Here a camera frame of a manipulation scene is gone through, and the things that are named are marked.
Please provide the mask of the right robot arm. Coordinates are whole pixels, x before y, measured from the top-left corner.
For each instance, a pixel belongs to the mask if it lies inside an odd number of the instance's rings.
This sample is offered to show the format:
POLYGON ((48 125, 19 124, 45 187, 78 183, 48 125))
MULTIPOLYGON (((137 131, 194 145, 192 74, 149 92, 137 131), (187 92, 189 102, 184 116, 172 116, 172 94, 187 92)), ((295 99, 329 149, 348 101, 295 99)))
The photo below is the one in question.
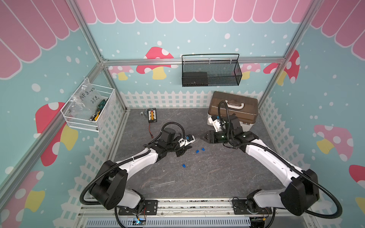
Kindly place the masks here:
POLYGON ((226 101, 217 105, 218 115, 212 120, 214 130, 208 131, 202 139, 211 144, 222 144, 229 149, 240 149, 271 171, 282 183, 283 188, 265 191, 257 189, 250 193, 241 207, 250 214, 257 214, 264 208, 285 209, 293 215, 303 213, 323 219, 337 219, 343 213, 339 200, 318 183, 317 174, 311 169, 303 170, 281 157, 269 148, 256 134, 243 131, 238 117, 230 115, 226 101), (324 192, 336 206, 332 214, 310 211, 310 207, 324 192))

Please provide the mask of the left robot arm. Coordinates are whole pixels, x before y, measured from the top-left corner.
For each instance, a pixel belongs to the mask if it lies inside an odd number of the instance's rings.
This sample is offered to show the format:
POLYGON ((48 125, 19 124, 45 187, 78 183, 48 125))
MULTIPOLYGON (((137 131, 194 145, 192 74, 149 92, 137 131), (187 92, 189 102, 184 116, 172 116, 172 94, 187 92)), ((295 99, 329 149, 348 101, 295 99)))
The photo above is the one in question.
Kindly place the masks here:
POLYGON ((142 152, 125 159, 104 162, 95 178, 83 189, 79 202, 83 205, 102 205, 105 209, 127 208, 136 215, 145 207, 145 198, 135 190, 126 189, 127 181, 145 167, 175 153, 177 157, 192 148, 196 138, 186 134, 181 124, 168 122, 158 136, 144 145, 142 152))

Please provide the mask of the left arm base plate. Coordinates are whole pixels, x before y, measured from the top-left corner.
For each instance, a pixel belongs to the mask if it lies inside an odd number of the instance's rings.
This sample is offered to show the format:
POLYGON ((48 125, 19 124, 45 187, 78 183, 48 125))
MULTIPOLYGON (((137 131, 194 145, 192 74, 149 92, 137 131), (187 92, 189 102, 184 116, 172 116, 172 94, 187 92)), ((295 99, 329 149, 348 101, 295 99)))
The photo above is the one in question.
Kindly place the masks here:
POLYGON ((158 208, 158 200, 144 200, 139 203, 135 208, 118 207, 118 214, 120 216, 144 216, 144 215, 156 215, 158 208))

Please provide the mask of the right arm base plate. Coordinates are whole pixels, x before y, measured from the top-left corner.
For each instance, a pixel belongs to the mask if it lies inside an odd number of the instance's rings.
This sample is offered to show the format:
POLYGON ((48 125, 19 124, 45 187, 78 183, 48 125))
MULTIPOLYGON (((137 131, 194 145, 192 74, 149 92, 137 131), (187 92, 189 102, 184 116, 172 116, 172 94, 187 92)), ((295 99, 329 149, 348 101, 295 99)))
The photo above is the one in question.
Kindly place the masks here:
POLYGON ((250 200, 249 203, 247 203, 247 199, 239 199, 237 197, 232 199, 232 207, 235 215, 269 216, 272 214, 272 209, 270 207, 260 208, 250 200))

